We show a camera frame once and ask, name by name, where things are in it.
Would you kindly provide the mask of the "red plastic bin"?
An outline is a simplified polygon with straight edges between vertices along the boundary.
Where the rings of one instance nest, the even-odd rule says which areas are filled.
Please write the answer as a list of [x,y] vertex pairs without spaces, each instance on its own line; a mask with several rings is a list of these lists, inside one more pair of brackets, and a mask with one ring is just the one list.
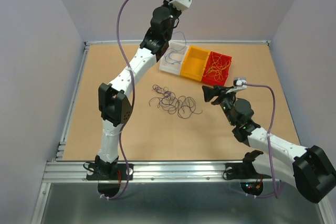
[[231,62],[231,56],[211,51],[201,82],[211,86],[223,86],[228,78]]

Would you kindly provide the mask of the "yellow plastic bin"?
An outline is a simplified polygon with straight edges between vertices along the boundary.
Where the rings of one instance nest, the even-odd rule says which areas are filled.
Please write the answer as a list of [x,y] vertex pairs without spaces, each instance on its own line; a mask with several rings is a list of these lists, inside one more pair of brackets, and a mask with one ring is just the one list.
[[200,82],[209,55],[209,50],[189,46],[181,66],[180,76]]

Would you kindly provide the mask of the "white plastic bin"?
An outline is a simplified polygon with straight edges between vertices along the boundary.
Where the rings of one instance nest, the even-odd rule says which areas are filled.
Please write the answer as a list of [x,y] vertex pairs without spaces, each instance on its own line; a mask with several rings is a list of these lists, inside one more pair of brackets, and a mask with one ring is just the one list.
[[179,76],[188,48],[186,43],[170,42],[167,51],[160,59],[159,70]]

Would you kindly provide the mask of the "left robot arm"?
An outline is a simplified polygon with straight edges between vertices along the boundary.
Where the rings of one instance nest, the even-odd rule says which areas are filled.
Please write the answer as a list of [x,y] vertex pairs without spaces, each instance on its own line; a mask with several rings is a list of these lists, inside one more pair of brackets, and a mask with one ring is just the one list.
[[113,163],[118,157],[119,138],[123,126],[129,120],[134,107],[133,89],[144,74],[153,67],[169,47],[175,23],[182,11],[175,6],[176,0],[164,0],[153,11],[150,28],[140,43],[134,57],[127,61],[126,67],[108,84],[102,83],[98,88],[99,111],[101,112],[103,130],[101,147],[97,159],[103,162],[99,173],[106,179],[113,178],[117,166]]

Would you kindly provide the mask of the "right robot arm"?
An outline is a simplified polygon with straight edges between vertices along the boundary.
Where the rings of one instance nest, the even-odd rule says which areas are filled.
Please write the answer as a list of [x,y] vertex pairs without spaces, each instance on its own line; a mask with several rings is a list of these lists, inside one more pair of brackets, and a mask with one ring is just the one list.
[[233,126],[235,139],[254,148],[238,168],[226,172],[226,178],[267,175],[293,186],[306,200],[319,203],[335,188],[335,168],[326,153],[316,145],[308,148],[288,142],[273,135],[271,128],[264,129],[255,123],[250,103],[236,97],[248,86],[246,80],[237,79],[231,87],[202,87],[205,102],[221,107]]

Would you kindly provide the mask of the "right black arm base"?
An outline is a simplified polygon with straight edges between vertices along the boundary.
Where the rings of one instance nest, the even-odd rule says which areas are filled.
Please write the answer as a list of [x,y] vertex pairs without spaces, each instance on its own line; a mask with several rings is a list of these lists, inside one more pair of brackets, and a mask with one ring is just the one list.
[[257,179],[261,175],[264,175],[265,178],[271,178],[265,173],[258,173],[253,167],[253,162],[256,158],[263,154],[262,151],[253,150],[252,152],[247,152],[241,162],[225,163],[223,178],[225,180]]

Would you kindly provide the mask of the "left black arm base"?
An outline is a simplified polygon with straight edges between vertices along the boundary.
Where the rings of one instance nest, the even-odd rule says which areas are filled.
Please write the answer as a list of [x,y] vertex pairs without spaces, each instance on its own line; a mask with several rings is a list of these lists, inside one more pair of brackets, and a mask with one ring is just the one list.
[[86,180],[88,181],[133,179],[133,164],[129,164],[129,168],[125,163],[113,163],[106,167],[100,167],[96,163],[85,162],[83,168],[87,172]]

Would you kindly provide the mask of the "aluminium front rail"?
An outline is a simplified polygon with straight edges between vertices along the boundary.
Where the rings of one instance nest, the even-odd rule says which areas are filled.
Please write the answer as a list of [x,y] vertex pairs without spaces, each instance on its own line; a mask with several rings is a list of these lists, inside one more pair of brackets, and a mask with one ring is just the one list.
[[[131,162],[134,165],[131,183],[224,182],[225,163],[241,161],[167,161]],[[88,181],[83,162],[48,162],[44,183],[117,183],[112,180]],[[231,181],[255,181],[232,179]]]

